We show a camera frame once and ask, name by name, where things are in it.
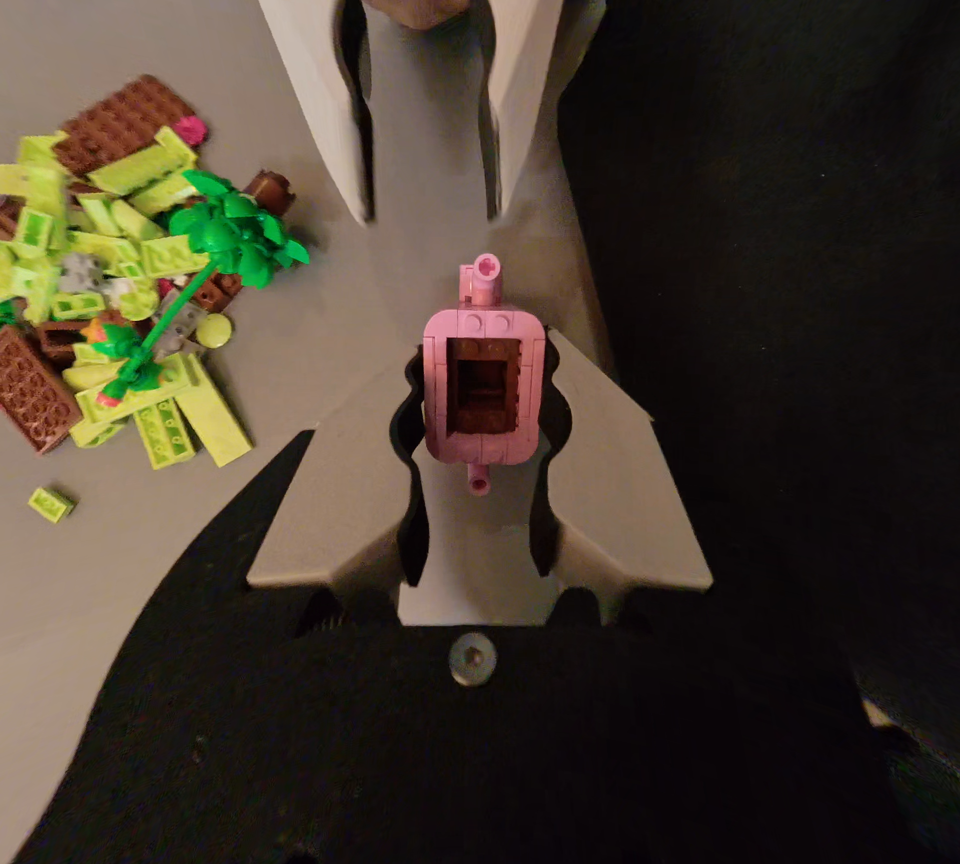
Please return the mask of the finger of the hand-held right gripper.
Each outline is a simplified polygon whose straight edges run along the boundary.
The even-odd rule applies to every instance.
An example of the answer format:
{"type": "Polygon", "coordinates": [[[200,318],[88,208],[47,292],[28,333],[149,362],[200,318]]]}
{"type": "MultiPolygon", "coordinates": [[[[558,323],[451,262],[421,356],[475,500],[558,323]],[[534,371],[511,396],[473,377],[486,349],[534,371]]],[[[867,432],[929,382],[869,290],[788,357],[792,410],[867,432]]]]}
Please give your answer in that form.
{"type": "Polygon", "coordinates": [[[258,0],[320,156],[347,209],[376,217],[373,120],[361,81],[361,0],[258,0]]]}
{"type": "Polygon", "coordinates": [[[483,63],[478,135],[486,215],[508,210],[538,122],[565,0],[472,0],[483,63]]]}

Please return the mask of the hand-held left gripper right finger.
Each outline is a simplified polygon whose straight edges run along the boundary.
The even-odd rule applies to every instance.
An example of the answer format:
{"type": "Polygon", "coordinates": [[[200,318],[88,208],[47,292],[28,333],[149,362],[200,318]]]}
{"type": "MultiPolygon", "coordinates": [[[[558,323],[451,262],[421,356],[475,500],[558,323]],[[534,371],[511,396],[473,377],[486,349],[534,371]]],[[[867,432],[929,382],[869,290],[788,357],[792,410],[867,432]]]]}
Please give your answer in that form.
{"type": "Polygon", "coordinates": [[[703,594],[714,576],[649,414],[548,330],[530,513],[541,575],[593,595],[602,622],[641,589],[703,594]]]}

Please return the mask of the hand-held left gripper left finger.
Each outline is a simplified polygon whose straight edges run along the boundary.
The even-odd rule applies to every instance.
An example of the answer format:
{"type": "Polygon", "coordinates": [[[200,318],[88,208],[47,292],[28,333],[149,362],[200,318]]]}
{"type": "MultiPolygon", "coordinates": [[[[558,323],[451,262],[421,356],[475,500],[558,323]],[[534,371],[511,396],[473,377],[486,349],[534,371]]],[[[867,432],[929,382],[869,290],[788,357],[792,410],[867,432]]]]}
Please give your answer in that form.
{"type": "Polygon", "coordinates": [[[400,625],[423,576],[424,349],[402,357],[319,423],[251,561],[249,595],[303,598],[300,625],[400,625]]]}

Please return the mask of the toy flower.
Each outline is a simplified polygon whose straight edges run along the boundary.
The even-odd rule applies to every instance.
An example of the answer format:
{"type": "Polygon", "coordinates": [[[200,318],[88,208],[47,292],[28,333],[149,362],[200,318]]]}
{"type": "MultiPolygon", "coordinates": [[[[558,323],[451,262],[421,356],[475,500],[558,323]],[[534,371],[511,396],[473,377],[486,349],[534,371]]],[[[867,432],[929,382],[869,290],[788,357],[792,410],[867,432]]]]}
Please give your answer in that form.
{"type": "Polygon", "coordinates": [[[462,264],[457,306],[435,312],[422,336],[427,449],[464,465],[475,497],[489,493],[493,467],[526,462],[540,440],[546,326],[504,303],[502,288],[495,254],[462,264]]]}

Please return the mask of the pile of toy bricks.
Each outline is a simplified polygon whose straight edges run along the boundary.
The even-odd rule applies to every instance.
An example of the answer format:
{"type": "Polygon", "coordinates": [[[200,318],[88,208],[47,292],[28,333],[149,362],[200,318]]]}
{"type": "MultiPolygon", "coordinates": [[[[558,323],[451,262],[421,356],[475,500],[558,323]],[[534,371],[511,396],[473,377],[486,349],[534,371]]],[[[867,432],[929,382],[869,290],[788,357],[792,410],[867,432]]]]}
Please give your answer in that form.
{"type": "MultiPolygon", "coordinates": [[[[208,136],[185,100],[141,75],[54,134],[20,138],[15,161],[2,164],[2,326],[27,337],[81,411],[56,449],[66,442],[99,448],[127,425],[155,471],[197,450],[222,468],[253,449],[204,359],[231,340],[227,312],[237,295],[263,290],[243,287],[238,277],[213,273],[154,346],[159,388],[130,391],[114,409],[96,402],[123,359],[92,348],[91,322],[131,326],[146,337],[207,263],[169,227],[178,210],[205,200],[185,172],[212,173],[200,162],[208,136]]],[[[295,200],[287,178],[263,169],[235,187],[294,237],[285,221],[295,200]]]]}

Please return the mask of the green toy flower stem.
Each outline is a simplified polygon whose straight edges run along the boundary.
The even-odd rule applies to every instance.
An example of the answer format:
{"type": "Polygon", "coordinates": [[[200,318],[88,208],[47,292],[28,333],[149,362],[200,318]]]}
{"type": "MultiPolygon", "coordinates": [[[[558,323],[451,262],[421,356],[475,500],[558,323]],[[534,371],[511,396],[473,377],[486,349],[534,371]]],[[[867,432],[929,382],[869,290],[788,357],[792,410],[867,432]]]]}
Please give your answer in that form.
{"type": "Polygon", "coordinates": [[[123,359],[114,379],[97,394],[96,402],[102,407],[114,409],[130,391],[161,386],[162,368],[155,345],[213,273],[238,277],[243,287],[264,289],[279,271],[309,263],[306,247],[287,231],[279,216],[261,208],[252,195],[209,172],[188,170],[184,177],[204,201],[173,214],[169,232],[186,238],[189,250],[206,256],[206,264],[146,337],[131,326],[102,319],[87,327],[87,339],[94,350],[123,359]]]}

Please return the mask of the small lime green plate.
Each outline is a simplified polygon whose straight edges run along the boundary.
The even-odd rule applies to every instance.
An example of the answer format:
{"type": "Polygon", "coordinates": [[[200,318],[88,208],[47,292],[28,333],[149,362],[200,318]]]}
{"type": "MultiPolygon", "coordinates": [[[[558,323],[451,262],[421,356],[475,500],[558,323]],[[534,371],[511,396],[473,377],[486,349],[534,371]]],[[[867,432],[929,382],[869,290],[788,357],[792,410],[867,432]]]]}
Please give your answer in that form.
{"type": "Polygon", "coordinates": [[[45,521],[56,525],[73,513],[77,503],[56,488],[38,487],[30,494],[28,506],[45,521]]]}

